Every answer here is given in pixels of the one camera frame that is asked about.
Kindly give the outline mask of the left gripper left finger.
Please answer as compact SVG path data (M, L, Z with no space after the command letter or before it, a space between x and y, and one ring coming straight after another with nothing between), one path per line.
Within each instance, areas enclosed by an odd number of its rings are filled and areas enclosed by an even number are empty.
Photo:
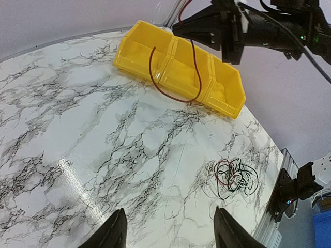
M123 208L115 210L79 248L126 247L127 218Z

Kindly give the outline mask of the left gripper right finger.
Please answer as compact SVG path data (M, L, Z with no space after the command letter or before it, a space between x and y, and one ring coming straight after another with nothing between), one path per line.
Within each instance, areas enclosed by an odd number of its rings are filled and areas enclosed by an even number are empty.
M226 209L216 207L213 222L216 248L265 248Z

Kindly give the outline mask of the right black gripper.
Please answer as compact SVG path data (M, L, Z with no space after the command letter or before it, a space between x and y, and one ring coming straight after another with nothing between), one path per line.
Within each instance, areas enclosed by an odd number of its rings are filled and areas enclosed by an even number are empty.
M196 41L222 53L222 61L239 65L245 47L244 24L251 18L235 1L220 1L173 26L175 36Z

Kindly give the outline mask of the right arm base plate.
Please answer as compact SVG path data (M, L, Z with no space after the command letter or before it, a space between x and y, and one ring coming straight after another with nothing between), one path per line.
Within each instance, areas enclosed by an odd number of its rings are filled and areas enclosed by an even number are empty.
M313 162L305 164L298 170L297 177L294 179L285 168L280 170L267 207L267 211L276 223L281 221L282 215L292 202L298 199L306 200L323 189L315 182L316 177L312 173L312 166Z

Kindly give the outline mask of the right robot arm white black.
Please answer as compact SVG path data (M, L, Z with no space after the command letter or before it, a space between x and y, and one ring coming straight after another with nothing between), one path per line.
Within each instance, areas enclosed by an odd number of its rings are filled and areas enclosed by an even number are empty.
M330 76L313 55L330 63L330 24L319 1L271 1L275 8L260 2L259 11L243 2L212 1L211 5L172 27L174 35L197 41L221 51L222 61L240 64L244 47L279 51L287 59L305 54L320 74Z

